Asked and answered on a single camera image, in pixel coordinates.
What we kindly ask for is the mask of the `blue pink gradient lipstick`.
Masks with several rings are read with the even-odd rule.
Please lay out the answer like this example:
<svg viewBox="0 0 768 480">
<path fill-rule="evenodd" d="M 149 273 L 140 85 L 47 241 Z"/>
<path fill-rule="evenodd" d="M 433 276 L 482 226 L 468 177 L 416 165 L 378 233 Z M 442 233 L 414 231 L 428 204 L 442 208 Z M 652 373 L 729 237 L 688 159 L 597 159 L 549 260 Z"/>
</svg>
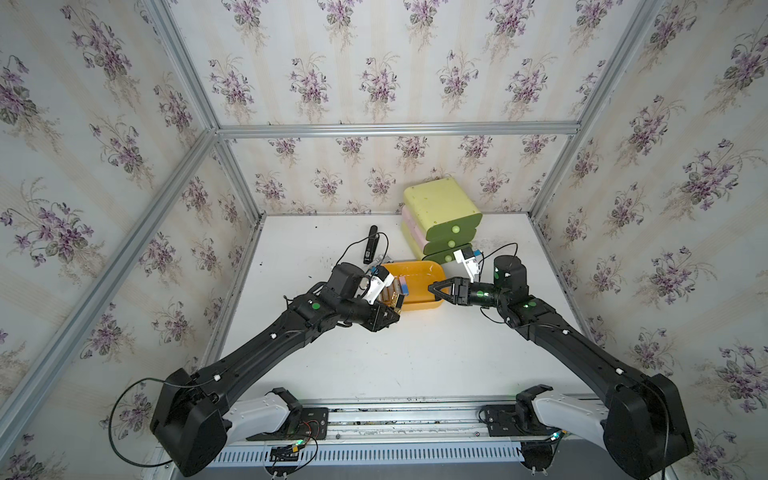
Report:
<svg viewBox="0 0 768 480">
<path fill-rule="evenodd" d="M 408 284 L 407 284 L 406 277 L 405 276 L 399 276 L 398 277 L 398 282 L 399 282 L 399 286 L 400 286 L 400 294 L 402 296 L 408 296 L 410 290 L 409 290 L 409 287 L 408 287 Z"/>
</svg>

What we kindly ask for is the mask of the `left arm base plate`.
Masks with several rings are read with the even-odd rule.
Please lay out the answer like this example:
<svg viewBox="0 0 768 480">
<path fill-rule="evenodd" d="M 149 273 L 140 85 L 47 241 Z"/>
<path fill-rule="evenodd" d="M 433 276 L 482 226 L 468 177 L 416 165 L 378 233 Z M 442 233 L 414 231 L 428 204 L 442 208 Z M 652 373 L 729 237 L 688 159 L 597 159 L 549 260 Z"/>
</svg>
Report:
<svg viewBox="0 0 768 480">
<path fill-rule="evenodd" d="M 325 407 L 307 408 L 292 412 L 284 424 L 275 432 L 260 433 L 247 437 L 248 441 L 269 440 L 324 440 L 329 424 L 329 409 Z"/>
</svg>

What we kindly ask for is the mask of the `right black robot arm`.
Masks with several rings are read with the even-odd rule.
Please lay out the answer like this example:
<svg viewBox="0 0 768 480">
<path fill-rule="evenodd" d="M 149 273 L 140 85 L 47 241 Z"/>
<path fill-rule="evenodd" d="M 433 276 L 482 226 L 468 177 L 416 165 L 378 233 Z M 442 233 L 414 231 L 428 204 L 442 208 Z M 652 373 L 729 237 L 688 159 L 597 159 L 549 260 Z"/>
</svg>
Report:
<svg viewBox="0 0 768 480">
<path fill-rule="evenodd" d="M 490 283 L 452 277 L 429 285 L 453 305 L 494 309 L 503 324 L 543 348 L 596 395 L 586 401 L 540 384 L 517 394 L 507 421 L 529 435 L 573 433 L 603 448 L 634 479 L 662 473 L 692 454 L 695 442 L 677 386 L 608 354 L 532 295 L 527 270 L 513 255 L 494 261 Z"/>
</svg>

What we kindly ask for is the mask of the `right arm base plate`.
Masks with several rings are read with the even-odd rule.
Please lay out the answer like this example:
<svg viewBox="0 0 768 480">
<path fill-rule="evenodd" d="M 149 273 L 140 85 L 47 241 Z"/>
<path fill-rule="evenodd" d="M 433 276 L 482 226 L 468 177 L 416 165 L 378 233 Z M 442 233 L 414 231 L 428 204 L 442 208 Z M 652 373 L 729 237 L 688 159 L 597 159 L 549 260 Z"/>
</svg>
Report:
<svg viewBox="0 0 768 480">
<path fill-rule="evenodd" d="M 554 389 L 545 384 L 530 387 L 515 396 L 511 404 L 485 405 L 478 420 L 486 426 L 490 437 L 552 437 L 559 429 L 542 423 L 535 413 L 533 401 Z"/>
</svg>

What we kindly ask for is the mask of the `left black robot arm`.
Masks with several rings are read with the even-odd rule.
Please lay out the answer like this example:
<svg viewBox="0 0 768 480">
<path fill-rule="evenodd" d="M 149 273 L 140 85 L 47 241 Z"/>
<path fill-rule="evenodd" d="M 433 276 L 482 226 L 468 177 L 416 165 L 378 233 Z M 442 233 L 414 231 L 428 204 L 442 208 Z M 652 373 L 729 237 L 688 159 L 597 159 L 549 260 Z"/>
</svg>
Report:
<svg viewBox="0 0 768 480">
<path fill-rule="evenodd" d="M 162 382 L 150 430 L 178 471 L 193 476 L 207 467 L 235 430 L 229 412 L 279 362 L 339 324 L 378 332 L 399 313 L 357 294 L 364 272 L 342 262 L 325 282 L 287 301 L 278 318 L 244 345 L 193 374 L 180 368 Z"/>
</svg>

